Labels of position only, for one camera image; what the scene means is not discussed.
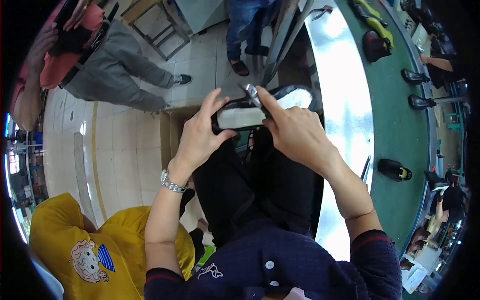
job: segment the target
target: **cardboard box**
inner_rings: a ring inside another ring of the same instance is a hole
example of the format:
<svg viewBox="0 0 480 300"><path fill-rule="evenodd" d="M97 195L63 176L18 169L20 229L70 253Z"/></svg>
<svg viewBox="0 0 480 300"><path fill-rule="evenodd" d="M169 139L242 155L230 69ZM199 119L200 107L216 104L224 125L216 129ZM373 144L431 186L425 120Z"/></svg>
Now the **cardboard box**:
<svg viewBox="0 0 480 300"><path fill-rule="evenodd" d="M171 108L160 111L160 150L162 168L175 157L185 122L200 110L200 105Z"/></svg>

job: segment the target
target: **yellow floor line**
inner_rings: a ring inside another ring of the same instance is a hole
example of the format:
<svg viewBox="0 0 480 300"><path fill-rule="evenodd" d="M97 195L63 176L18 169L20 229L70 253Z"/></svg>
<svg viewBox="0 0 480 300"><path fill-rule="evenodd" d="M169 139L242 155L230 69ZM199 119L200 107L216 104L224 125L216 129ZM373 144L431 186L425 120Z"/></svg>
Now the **yellow floor line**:
<svg viewBox="0 0 480 300"><path fill-rule="evenodd" d="M98 205L102 211L102 216L104 221L107 220L107 213L105 212L105 207L103 206L102 192L100 191L100 182L98 181L98 170L96 168L96 112L98 109L98 101L95 101L93 104L93 115L92 115L92 164L93 164L93 178L95 180L96 195L98 198Z"/></svg>

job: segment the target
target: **tiled floor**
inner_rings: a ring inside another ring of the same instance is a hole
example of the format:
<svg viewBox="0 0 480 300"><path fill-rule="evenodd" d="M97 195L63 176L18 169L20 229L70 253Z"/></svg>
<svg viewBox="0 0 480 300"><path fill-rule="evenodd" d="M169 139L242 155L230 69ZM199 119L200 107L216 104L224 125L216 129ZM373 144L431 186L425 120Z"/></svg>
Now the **tiled floor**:
<svg viewBox="0 0 480 300"><path fill-rule="evenodd" d="M120 8L117 18L128 7L130 0L118 2ZM105 7L107 13L113 4L111 2ZM137 25L143 32L156 35L165 27L164 19L155 7ZM191 42L169 61L164 61L134 33L144 55L160 68L173 74L185 73L193 77L191 84L168 90L135 78L137 84L142 89L163 96L173 106L200 103L217 87L222 87L225 96L243 96L237 83L258 84L263 60L243 55L242 59L250 68L250 76L240 77L231 71L225 45L227 25L222 22L209 28L204 35L192 36ZM269 45L271 39L272 32L268 27L264 30L263 44ZM168 53L180 43L181 39L173 37L162 50ZM269 87L276 87L277 82L275 78ZM160 159L160 121L157 115L107 102L86 102L74 98L65 90L49 92L44 124L44 168L48 193L56 196L69 192L79 201L73 158L75 132L84 135L85 174L98 226L105 221L101 206L108 218L121 209L152 204L164 167ZM188 204L181 222L190 231L196 227L196 220L200 217L202 211L195 197Z"/></svg>

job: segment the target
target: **white button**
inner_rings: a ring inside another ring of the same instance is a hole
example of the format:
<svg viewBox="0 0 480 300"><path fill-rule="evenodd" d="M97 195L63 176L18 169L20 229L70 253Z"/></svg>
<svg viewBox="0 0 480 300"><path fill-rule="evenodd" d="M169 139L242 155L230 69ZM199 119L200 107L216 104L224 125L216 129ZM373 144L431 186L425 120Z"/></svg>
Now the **white button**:
<svg viewBox="0 0 480 300"><path fill-rule="evenodd" d="M274 262L268 261L268 262L265 263L265 268L270 270L270 269L273 269L274 265L275 265Z"/></svg>

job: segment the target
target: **cartoon character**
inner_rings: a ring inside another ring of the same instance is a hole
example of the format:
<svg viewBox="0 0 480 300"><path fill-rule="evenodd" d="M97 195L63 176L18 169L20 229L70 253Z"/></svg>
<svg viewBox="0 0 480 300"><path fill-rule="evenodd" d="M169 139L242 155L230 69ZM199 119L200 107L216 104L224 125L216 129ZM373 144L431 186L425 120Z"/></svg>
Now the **cartoon character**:
<svg viewBox="0 0 480 300"><path fill-rule="evenodd" d="M68 262L73 261L73 268L81 279L91 283L97 283L100 280L107 282L108 275L105 271L100 271L99 263L112 272L115 272L115 268L105 245L98 248L98 256L93 252L95 246L93 240L77 242L72 247L72 259Z"/></svg>

